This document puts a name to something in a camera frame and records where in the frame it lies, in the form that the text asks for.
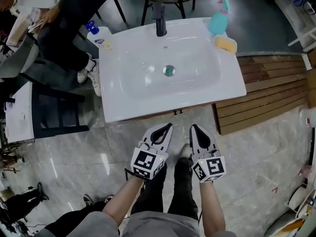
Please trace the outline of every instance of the white bottle with blue pump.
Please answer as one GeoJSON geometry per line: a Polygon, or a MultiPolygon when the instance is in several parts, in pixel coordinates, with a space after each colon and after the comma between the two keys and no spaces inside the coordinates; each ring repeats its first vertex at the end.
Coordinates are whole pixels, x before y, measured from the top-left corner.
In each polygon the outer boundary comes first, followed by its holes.
{"type": "Polygon", "coordinates": [[[98,48],[111,48],[110,38],[112,34],[109,28],[105,26],[97,27],[93,20],[87,23],[85,27],[89,31],[87,35],[88,40],[90,40],[98,48]]]}

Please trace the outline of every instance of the sponge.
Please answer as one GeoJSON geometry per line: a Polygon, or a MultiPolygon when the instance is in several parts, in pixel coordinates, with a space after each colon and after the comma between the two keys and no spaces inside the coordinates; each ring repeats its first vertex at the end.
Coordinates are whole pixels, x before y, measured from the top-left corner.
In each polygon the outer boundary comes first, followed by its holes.
{"type": "Polygon", "coordinates": [[[221,49],[227,50],[230,53],[237,52],[236,41],[225,36],[217,35],[215,37],[215,45],[221,49]]]}

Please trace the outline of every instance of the faucet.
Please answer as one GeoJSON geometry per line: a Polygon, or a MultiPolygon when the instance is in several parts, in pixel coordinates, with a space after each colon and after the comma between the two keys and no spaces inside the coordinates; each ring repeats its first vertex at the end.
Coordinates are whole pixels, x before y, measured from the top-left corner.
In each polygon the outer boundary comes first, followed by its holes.
{"type": "Polygon", "coordinates": [[[162,2],[154,2],[153,19],[156,20],[157,36],[165,36],[167,34],[167,28],[166,20],[164,18],[164,5],[162,2]]]}

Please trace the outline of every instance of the teal spray bottle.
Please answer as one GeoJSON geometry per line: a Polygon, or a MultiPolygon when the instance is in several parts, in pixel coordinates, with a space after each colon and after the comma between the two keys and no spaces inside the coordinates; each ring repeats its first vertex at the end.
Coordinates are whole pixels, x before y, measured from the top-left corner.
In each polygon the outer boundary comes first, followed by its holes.
{"type": "Polygon", "coordinates": [[[221,35],[227,28],[228,13],[230,13],[230,6],[228,0],[220,0],[218,3],[223,4],[223,8],[216,12],[208,23],[208,30],[213,35],[221,35]]]}

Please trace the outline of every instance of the sink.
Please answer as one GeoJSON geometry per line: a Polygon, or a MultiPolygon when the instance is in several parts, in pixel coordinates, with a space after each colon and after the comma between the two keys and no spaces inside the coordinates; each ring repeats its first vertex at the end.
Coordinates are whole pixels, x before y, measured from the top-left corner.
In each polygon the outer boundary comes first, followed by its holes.
{"type": "Polygon", "coordinates": [[[243,96],[236,56],[215,46],[209,18],[168,21],[114,34],[99,50],[106,122],[243,96]]]}

